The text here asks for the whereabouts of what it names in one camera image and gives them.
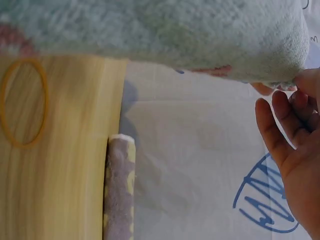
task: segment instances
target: orange rubber band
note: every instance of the orange rubber band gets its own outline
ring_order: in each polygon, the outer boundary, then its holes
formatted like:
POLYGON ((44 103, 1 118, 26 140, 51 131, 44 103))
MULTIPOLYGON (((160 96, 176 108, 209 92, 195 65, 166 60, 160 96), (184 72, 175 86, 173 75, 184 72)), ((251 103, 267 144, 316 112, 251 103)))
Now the orange rubber band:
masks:
POLYGON ((49 91, 48 91, 48 84, 47 84, 47 76, 46 76, 44 68, 41 66, 41 64, 37 60, 30 59, 30 58, 19 59, 19 60, 13 62, 9 66, 9 68, 7 69, 7 71, 5 72, 5 74, 3 76, 2 86, 0 89, 0 120, 1 120, 1 126, 3 128, 4 135, 6 136, 6 138, 9 140, 9 142, 11 142, 11 144, 14 147, 20 148, 20 149, 27 149, 27 148, 31 148, 37 142, 39 142, 39 140, 44 132, 45 125, 47 122, 48 105, 49 105, 48 95, 49 95, 49 91), (14 72, 14 70, 21 64, 31 64, 35 68, 35 70, 38 72, 38 74, 41 77, 42 87, 44 90, 44 114, 43 114, 42 124, 41 124, 41 127, 40 127, 37 135, 35 136, 35 138, 28 143, 21 143, 15 139, 15 137, 10 132, 10 129, 9 129, 9 126, 8 126, 7 120, 6 120, 5 96, 6 96, 7 84, 8 84, 8 81, 10 80, 10 77, 11 77, 12 73, 14 72))

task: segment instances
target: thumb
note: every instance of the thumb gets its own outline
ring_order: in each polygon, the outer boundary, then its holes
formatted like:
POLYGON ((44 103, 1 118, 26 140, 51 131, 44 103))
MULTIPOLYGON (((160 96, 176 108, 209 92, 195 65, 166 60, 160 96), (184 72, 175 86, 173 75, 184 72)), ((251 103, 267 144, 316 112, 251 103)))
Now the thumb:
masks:
POLYGON ((301 92, 312 98, 317 98, 317 93, 320 93, 320 68, 306 69, 300 72, 294 82, 301 92))

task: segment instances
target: gray and yellow fabric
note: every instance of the gray and yellow fabric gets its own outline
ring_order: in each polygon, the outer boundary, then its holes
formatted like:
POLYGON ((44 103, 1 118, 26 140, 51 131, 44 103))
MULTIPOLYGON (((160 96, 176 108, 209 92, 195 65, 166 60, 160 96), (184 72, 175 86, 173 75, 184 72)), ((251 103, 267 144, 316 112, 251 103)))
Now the gray and yellow fabric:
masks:
POLYGON ((104 180, 103 239, 134 239, 136 146, 126 135, 109 139, 104 180))
POLYGON ((5 0, 0 51, 95 54, 276 86, 304 67, 301 0, 5 0))

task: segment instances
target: wood grain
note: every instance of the wood grain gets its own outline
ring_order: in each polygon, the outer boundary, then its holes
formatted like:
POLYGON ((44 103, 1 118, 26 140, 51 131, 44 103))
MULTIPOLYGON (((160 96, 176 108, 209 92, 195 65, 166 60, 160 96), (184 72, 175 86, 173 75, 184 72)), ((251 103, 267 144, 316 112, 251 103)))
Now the wood grain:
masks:
MULTIPOLYGON (((0 58, 0 76, 13 59, 0 58)), ((41 58, 49 114, 41 141, 14 148, 0 129, 0 240, 101 240, 108 136, 118 132, 126 61, 41 58)), ((43 117, 37 72, 21 66, 6 92, 6 117, 22 142, 43 117)))

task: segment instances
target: light wooden board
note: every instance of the light wooden board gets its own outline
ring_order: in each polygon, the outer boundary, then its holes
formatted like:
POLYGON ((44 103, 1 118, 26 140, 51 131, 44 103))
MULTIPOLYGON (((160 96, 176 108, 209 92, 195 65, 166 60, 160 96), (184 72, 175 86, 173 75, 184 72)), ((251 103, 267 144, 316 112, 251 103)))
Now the light wooden board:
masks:
MULTIPOLYGON (((0 76, 11 62, 0 58, 0 76)), ((16 149, 0 129, 0 240, 101 240, 106 146, 118 132, 126 61, 64 56, 41 62, 49 88, 41 141, 16 149)), ((43 114, 40 77, 22 66, 6 93, 11 131, 31 140, 43 114)))

